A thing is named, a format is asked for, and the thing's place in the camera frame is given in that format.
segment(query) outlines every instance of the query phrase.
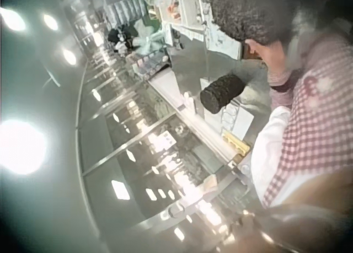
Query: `checkered shirt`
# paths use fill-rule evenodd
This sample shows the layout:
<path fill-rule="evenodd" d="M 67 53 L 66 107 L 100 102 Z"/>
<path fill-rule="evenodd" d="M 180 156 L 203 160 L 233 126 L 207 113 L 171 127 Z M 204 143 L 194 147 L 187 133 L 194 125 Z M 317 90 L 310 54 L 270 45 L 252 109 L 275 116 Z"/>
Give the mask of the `checkered shirt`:
<path fill-rule="evenodd" d="M 271 91 L 272 108 L 292 110 L 264 207 L 271 206 L 290 176 L 332 173 L 353 165 L 353 47 L 342 37 L 327 35 L 302 58 L 299 78 L 293 74 L 293 81 L 284 73 L 294 88 Z"/>

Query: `fluorescent light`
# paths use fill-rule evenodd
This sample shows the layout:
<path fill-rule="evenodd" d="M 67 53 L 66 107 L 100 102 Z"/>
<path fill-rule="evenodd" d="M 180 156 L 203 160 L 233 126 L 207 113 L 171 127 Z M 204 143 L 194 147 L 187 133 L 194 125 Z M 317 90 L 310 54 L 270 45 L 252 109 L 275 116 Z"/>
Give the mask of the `fluorescent light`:
<path fill-rule="evenodd" d="M 179 228 L 174 229 L 174 234 L 180 239 L 180 241 L 185 239 L 183 232 Z"/>
<path fill-rule="evenodd" d="M 168 195 L 172 200 L 175 200 L 175 195 L 172 191 L 168 191 Z"/>
<path fill-rule="evenodd" d="M 96 90 L 94 89 L 94 90 L 92 90 L 92 93 L 93 93 L 93 96 L 95 97 L 95 99 L 96 99 L 97 101 L 101 101 L 101 97 L 100 97 L 98 91 L 96 91 Z"/>
<path fill-rule="evenodd" d="M 155 174 L 159 174 L 159 171 L 158 169 L 155 167 L 155 166 L 152 166 L 152 171 L 155 173 Z"/>
<path fill-rule="evenodd" d="M 130 195 L 127 192 L 127 189 L 125 187 L 125 184 L 116 180 L 112 180 L 111 184 L 113 186 L 113 189 L 115 191 L 115 194 L 118 199 L 120 200 L 130 200 Z"/>
<path fill-rule="evenodd" d="M 23 31 L 26 29 L 26 25 L 21 16 L 10 9 L 0 8 L 0 13 L 6 23 L 6 25 L 14 31 Z"/>
<path fill-rule="evenodd" d="M 155 196 L 154 192 L 151 189 L 146 189 L 146 192 L 151 199 L 151 201 L 156 201 L 157 197 Z"/>
<path fill-rule="evenodd" d="M 113 118 L 116 122 L 120 122 L 119 117 L 116 114 L 113 114 Z"/>
<path fill-rule="evenodd" d="M 188 220 L 190 223 L 192 223 L 192 219 L 190 216 L 186 216 L 186 220 Z"/>
<path fill-rule="evenodd" d="M 167 198 L 163 190 L 158 189 L 158 193 L 163 199 Z"/>
<path fill-rule="evenodd" d="M 133 153 L 131 151 L 126 150 L 126 154 L 130 158 L 131 161 L 136 162 L 135 156 L 133 155 Z"/>
<path fill-rule="evenodd" d="M 43 163 L 46 139 L 26 122 L 9 120 L 0 125 L 0 164 L 17 174 L 35 172 Z"/>
<path fill-rule="evenodd" d="M 48 26 L 50 29 L 52 29 L 54 31 L 56 31 L 58 29 L 57 22 L 52 16 L 44 14 L 43 19 L 44 19 L 46 26 Z"/>
<path fill-rule="evenodd" d="M 62 51 L 62 53 L 64 54 L 64 58 L 66 59 L 66 61 L 71 65 L 75 65 L 76 64 L 76 56 L 73 54 L 73 52 L 64 49 Z"/>

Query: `person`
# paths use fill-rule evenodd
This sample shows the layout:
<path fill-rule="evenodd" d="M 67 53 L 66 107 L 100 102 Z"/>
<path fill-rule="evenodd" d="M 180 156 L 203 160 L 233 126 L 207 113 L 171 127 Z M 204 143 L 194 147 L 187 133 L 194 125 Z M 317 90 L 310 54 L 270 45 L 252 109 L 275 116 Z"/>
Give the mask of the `person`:
<path fill-rule="evenodd" d="M 351 44 L 328 29 L 296 31 L 301 0 L 210 3 L 220 30 L 248 44 L 268 67 L 272 114 L 256 139 L 251 164 L 263 206 L 315 201 L 346 211 L 348 204 L 327 194 L 352 183 Z"/>

